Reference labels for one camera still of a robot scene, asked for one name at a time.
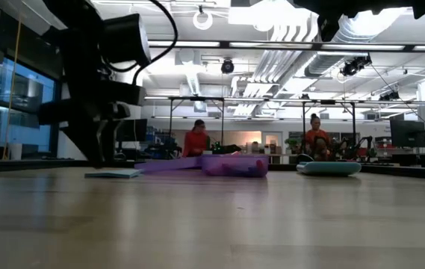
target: blue mat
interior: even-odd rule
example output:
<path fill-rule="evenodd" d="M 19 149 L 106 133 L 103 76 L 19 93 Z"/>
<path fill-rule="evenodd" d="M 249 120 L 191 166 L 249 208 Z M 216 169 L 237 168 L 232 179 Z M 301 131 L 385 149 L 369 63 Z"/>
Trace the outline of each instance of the blue mat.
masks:
<path fill-rule="evenodd" d="M 92 173 L 85 173 L 84 177 L 87 178 L 120 178 L 130 179 L 139 176 L 143 171 L 138 169 L 126 170 L 100 170 Z"/>
<path fill-rule="evenodd" d="M 362 170 L 356 162 L 312 161 L 297 165 L 300 173 L 311 176 L 349 176 Z"/>

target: purple plastic bin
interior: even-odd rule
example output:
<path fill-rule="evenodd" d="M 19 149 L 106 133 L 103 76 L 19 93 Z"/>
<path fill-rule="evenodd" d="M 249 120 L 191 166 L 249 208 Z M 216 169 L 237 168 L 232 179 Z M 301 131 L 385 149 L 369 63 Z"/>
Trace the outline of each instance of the purple plastic bin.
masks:
<path fill-rule="evenodd" d="M 200 167 L 200 163 L 200 157 L 189 157 L 167 161 L 148 161 L 143 164 L 136 164 L 134 168 L 142 169 L 144 173 L 150 173 Z"/>
<path fill-rule="evenodd" d="M 208 176 L 264 177 L 268 171 L 266 155 L 202 156 L 202 172 Z"/>

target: black pole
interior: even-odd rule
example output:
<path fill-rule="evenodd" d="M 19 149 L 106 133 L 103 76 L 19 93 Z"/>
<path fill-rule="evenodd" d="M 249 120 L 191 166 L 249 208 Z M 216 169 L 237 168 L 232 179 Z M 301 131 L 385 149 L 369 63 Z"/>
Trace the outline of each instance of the black pole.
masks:
<path fill-rule="evenodd" d="M 222 101 L 222 140 L 220 142 L 222 146 L 224 146 L 224 113 L 226 112 L 225 107 L 226 101 Z"/>
<path fill-rule="evenodd" d="M 170 118 L 169 118 L 169 143 L 173 140 L 173 101 L 170 100 Z"/>
<path fill-rule="evenodd" d="M 352 121 L 353 121 L 353 145 L 356 145 L 356 118 L 355 118 L 355 103 L 352 104 Z"/>
<path fill-rule="evenodd" d="M 302 103 L 302 118 L 303 118 L 303 137 L 302 137 L 302 153 L 305 153 L 305 135 L 307 130 L 305 129 L 305 102 Z"/>

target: computer monitor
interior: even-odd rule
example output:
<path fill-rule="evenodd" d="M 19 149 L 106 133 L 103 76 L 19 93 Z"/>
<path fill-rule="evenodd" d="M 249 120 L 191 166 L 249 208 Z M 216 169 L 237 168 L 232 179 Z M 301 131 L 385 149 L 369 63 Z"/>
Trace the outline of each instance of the computer monitor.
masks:
<path fill-rule="evenodd" d="M 409 120 L 390 120 L 393 146 L 425 147 L 424 123 Z"/>
<path fill-rule="evenodd" d="M 124 120 L 116 131 L 119 142 L 146 141 L 147 120 Z"/>

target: rope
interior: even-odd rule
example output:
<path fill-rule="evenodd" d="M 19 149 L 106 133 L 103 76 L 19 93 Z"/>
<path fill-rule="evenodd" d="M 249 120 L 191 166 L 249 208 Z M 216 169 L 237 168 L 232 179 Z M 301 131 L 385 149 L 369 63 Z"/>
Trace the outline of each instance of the rope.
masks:
<path fill-rule="evenodd" d="M 13 63 L 13 78 L 12 78 L 11 89 L 10 89 L 10 104 L 8 105 L 8 120 L 6 123 L 6 134 L 4 136 L 4 147 L 3 147 L 4 160 L 8 160 L 6 149 L 7 149 L 7 143 L 8 143 L 8 131 L 10 130 L 11 103 L 13 102 L 13 91 L 15 89 L 16 61 L 18 60 L 19 35 L 21 34 L 21 21 L 22 21 L 22 16 L 20 14 L 18 18 L 18 32 L 16 33 L 16 48 L 15 48 L 15 58 Z"/>

